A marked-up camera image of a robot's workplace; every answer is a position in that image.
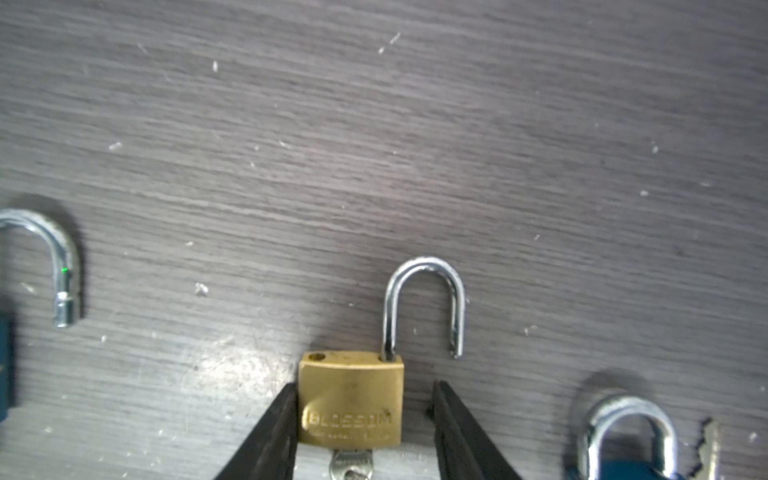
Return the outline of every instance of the brass padlock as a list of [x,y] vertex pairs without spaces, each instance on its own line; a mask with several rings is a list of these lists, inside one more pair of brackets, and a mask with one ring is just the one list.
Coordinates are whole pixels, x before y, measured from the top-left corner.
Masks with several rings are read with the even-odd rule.
[[462,279],[437,257],[405,262],[389,279],[384,297],[381,353],[305,353],[299,363],[299,440],[329,449],[377,449],[400,445],[405,370],[396,354],[397,304],[411,275],[430,271],[451,287],[450,350],[463,353],[466,294]]

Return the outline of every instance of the open shackle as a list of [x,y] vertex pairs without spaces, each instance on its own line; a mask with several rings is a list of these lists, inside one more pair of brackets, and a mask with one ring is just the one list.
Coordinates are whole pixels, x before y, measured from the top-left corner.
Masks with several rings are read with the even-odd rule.
[[650,400],[632,395],[609,396],[587,414],[587,422],[576,445],[581,480],[600,479],[600,447],[611,426],[626,416],[641,415],[654,431],[651,464],[664,478],[677,477],[677,434],[672,420]]
[[43,214],[20,208],[0,210],[0,228],[24,227],[45,240],[53,258],[54,325],[70,326],[80,318],[80,257],[72,238]]
[[464,324],[467,294],[458,272],[445,260],[438,257],[416,257],[398,267],[389,279],[384,294],[384,326],[381,360],[394,362],[396,355],[397,306],[403,284],[414,273],[427,271],[437,273],[451,288],[451,332],[449,349],[453,358],[464,353]]

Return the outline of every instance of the silver shackle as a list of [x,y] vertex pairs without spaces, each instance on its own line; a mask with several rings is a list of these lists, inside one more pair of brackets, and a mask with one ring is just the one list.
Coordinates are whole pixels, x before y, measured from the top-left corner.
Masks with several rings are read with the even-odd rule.
[[603,437],[619,419],[642,415],[654,431],[651,463],[658,475],[677,478],[677,434],[672,421],[658,405],[631,395],[610,396],[587,414],[587,424],[576,445],[578,471],[582,480],[600,479],[600,447]]
[[394,362],[396,354],[397,306],[400,290],[403,284],[414,273],[428,271],[437,273],[451,287],[451,332],[449,349],[453,358],[457,359],[464,353],[464,323],[466,314],[467,294],[464,283],[458,272],[448,262],[438,257],[416,257],[398,267],[389,279],[384,294],[384,330],[382,340],[381,360]]
[[53,258],[54,325],[70,326],[80,317],[80,257],[69,235],[58,223],[32,210],[0,210],[0,228],[24,227],[45,240]]

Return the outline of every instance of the debris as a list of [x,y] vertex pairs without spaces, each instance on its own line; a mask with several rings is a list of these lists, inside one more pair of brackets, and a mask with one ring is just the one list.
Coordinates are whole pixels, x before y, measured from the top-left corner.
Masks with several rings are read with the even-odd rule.
[[197,296],[208,296],[208,287],[205,283],[197,282],[194,284],[194,294]]
[[24,283],[24,282],[22,282],[22,286],[23,286],[25,289],[27,289],[27,291],[28,291],[29,293],[31,293],[32,295],[37,295],[37,294],[38,294],[38,291],[37,291],[37,290],[36,290],[36,289],[35,289],[35,288],[34,288],[32,285],[30,285],[29,283]]

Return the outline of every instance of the wooden table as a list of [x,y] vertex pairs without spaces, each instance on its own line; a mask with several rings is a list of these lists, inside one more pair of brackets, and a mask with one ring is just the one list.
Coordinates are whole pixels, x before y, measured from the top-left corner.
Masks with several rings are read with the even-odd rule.
[[[302,352],[379,348],[389,275],[432,253],[465,358],[442,282],[411,281],[376,480],[438,478],[436,378],[526,479],[613,388],[666,409],[683,473],[714,416],[724,478],[765,478],[767,25],[758,0],[3,2],[0,200],[77,233],[87,311],[54,329],[45,245],[2,234],[0,477],[213,478]],[[301,447],[296,478],[328,460]]]

